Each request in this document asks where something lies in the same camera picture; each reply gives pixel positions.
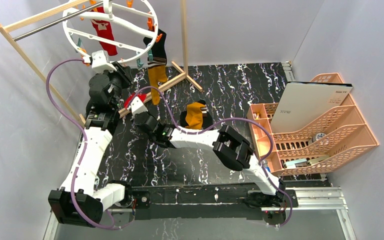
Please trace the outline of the mustard yellow sock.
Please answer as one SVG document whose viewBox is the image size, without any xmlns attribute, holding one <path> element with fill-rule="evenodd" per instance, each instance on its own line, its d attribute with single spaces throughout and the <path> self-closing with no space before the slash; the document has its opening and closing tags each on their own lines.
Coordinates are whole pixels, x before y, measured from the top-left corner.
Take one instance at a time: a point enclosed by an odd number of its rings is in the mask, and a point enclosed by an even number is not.
<svg viewBox="0 0 384 240">
<path fill-rule="evenodd" d="M 153 57 L 152 61 L 148 62 L 148 79 L 152 87 L 158 88 L 158 83 L 166 83 L 168 81 L 166 75 L 167 60 L 161 57 Z M 151 99 L 153 105 L 158 105 L 160 102 L 160 94 L 154 88 L 151 88 Z"/>
<path fill-rule="evenodd" d="M 186 106 L 185 121 L 187 129 L 200 130 L 203 125 L 203 110 L 206 108 L 205 104 L 200 102 L 193 102 Z"/>
</svg>

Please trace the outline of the white round clip hanger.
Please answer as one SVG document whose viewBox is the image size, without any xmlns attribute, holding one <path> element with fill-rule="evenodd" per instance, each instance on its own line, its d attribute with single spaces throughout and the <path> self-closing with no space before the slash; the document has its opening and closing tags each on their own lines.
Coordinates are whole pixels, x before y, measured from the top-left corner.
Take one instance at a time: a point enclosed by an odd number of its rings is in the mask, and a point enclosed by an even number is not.
<svg viewBox="0 0 384 240">
<path fill-rule="evenodd" d="M 89 1 L 89 6 L 96 4 L 96 3 L 97 2 L 95 0 L 91 0 L 91 1 Z M 142 4 L 141 7 L 135 8 L 134 2 L 133 2 L 132 7 L 137 9 L 137 10 L 143 11 L 143 12 L 148 10 L 146 5 L 143 2 L 141 2 L 141 4 Z M 74 8 L 84 9 L 84 8 L 89 7 L 89 6 L 85 6 L 83 3 L 81 5 L 75 6 Z M 134 14 L 131 12 L 127 12 L 125 10 L 117 9 L 115 7 L 112 8 L 112 11 L 116 17 L 127 20 L 130 23 L 132 23 L 132 24 L 134 24 L 140 28 L 146 28 L 148 30 L 151 30 L 152 32 L 155 32 L 155 28 L 153 26 L 151 27 L 152 29 L 148 28 L 148 24 L 149 24 L 148 22 L 151 20 L 147 17 L 137 15 L 137 14 Z M 90 12 L 104 13 L 105 11 L 104 11 L 104 7 L 100 6 L 100 7 L 92 9 Z M 110 24 L 111 24 L 112 33 L 113 33 L 115 42 L 124 43 L 124 44 L 130 45 L 130 46 L 133 46 L 136 48 L 140 48 L 140 49 L 145 49 L 146 47 L 150 46 L 150 43 L 152 40 L 150 37 L 146 37 L 146 36 L 140 35 L 138 33 L 135 33 L 135 32 L 133 32 L 129 29 L 126 29 L 125 27 L 120 26 L 118 24 L 114 24 L 114 23 L 110 23 Z M 79 31 L 87 33 L 87 34 L 92 34 L 92 35 L 97 36 L 97 33 L 92 26 L 90 18 L 75 16 L 75 17 L 73 17 L 67 21 L 67 27 L 79 30 Z M 77 47 L 80 47 L 81 49 L 83 49 L 83 51 L 85 51 L 90 56 L 92 55 L 93 52 L 103 50 L 102 46 L 100 45 L 100 41 L 88 39 L 86 37 L 83 37 L 83 36 L 80 36 L 80 35 L 77 35 L 74 33 L 71 34 L 70 37 L 74 41 L 74 43 L 76 44 Z M 118 62 L 120 60 L 125 60 L 128 58 L 131 58 L 131 57 L 136 55 L 136 53 L 134 51 L 129 50 L 129 49 L 124 49 L 124 48 L 120 48 L 117 46 L 116 46 L 116 49 L 118 52 L 117 55 L 115 55 L 115 56 L 109 56 L 108 55 L 108 58 L 110 58 L 111 60 L 114 60 L 116 62 Z"/>
</svg>

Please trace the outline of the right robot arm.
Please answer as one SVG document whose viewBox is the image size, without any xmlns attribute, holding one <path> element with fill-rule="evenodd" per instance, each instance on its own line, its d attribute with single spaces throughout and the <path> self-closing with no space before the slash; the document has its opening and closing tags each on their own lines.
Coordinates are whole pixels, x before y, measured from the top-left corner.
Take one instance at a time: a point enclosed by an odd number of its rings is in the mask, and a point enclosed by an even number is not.
<svg viewBox="0 0 384 240">
<path fill-rule="evenodd" d="M 221 163 L 228 169 L 243 172 L 268 196 L 285 211 L 293 208 L 291 196 L 286 193 L 282 181 L 267 170 L 265 159 L 271 155 L 276 147 L 271 134 L 259 123 L 245 119 L 246 122 L 260 128 L 268 137 L 269 149 L 261 157 L 255 154 L 251 143 L 229 125 L 216 129 L 214 125 L 204 130 L 190 130 L 175 124 L 163 124 L 148 111 L 133 114 L 136 127 L 148 135 L 151 142 L 161 148 L 194 148 L 214 153 Z"/>
</svg>

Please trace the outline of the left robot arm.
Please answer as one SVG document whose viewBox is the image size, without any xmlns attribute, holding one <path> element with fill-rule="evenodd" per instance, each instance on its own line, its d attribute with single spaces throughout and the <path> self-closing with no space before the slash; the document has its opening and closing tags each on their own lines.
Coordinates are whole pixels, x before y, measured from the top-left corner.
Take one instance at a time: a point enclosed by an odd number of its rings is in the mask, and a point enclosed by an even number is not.
<svg viewBox="0 0 384 240">
<path fill-rule="evenodd" d="M 85 123 L 81 126 L 64 113 L 51 96 L 50 78 L 55 70 L 53 67 L 46 78 L 48 97 L 55 108 L 80 129 L 83 139 L 66 179 L 58 189 L 50 191 L 49 205 L 61 224 L 118 230 L 114 222 L 111 225 L 100 222 L 112 205 L 128 203 L 128 185 L 114 180 L 95 190 L 95 181 L 104 153 L 120 120 L 122 90 L 130 86 L 131 80 L 116 61 L 102 72 L 97 72 L 88 83 L 89 101 Z"/>
</svg>

